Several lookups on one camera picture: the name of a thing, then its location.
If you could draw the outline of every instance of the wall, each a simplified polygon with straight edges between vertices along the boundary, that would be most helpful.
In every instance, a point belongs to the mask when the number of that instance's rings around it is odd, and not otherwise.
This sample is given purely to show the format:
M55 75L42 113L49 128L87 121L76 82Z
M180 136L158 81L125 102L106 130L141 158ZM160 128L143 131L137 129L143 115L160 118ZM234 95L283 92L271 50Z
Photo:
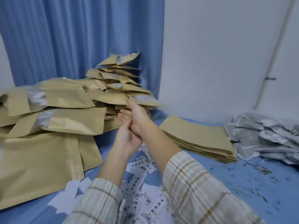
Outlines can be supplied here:
M7 53L0 34L0 90L14 86Z
M295 0L257 109L299 122L299 0Z
M165 0L159 100L221 124L252 109L290 0Z

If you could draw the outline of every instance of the person's right hand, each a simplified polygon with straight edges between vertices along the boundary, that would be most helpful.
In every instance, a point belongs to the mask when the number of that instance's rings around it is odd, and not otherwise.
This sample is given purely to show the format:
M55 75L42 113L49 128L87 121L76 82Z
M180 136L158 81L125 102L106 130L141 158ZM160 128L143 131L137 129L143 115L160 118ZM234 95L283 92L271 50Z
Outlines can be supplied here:
M148 117L146 110L137 105L132 98L129 99L127 107L132 111L121 109L121 112L118 113L118 119L124 123L129 119L129 117L132 117L133 124L131 129L134 133L140 135L141 124L150 118Z

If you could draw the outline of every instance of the blue tablecloth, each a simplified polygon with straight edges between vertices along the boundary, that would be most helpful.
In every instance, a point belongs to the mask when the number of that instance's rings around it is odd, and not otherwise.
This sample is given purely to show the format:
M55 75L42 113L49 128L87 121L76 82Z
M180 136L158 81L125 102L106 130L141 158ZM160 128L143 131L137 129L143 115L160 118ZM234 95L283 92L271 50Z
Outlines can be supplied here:
M166 115L154 111L153 119L161 124ZM112 147L115 131L96 136L96 142L103 159L107 157ZM298 169L285 165L279 161L256 158L245 162L238 159L236 163L223 164L212 159L188 152L199 161L211 174L221 180L233 194L247 202L267 223L298 224L299 221L299 174ZM130 162L141 155L137 152ZM262 165L272 173L264 174L250 165ZM85 172L85 176L94 179L101 166ZM130 180L132 174L126 172L125 180ZM147 184L161 185L162 176L159 171L148 174ZM57 195L52 193L41 198L19 204L0 211L1 224L60 224L67 217L66 214L55 214L56 209L47 203Z

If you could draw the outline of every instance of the curtain fold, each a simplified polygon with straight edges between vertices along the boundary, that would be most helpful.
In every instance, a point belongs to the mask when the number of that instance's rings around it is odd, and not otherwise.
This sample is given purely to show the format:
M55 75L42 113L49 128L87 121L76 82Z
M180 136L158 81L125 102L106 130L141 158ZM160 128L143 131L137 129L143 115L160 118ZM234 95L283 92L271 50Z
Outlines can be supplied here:
M110 54L141 52L141 85L158 97L164 0L0 0L16 86L84 78Z

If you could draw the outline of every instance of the sleeve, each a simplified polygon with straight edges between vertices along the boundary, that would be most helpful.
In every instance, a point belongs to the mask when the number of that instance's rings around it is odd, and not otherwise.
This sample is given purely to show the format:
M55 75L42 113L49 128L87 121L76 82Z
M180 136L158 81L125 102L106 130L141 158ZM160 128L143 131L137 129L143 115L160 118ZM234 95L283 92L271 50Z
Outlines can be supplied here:
M248 204L184 151L168 162L163 186L176 223L265 224Z
M118 186L106 179L96 178L63 224L118 224L124 203Z

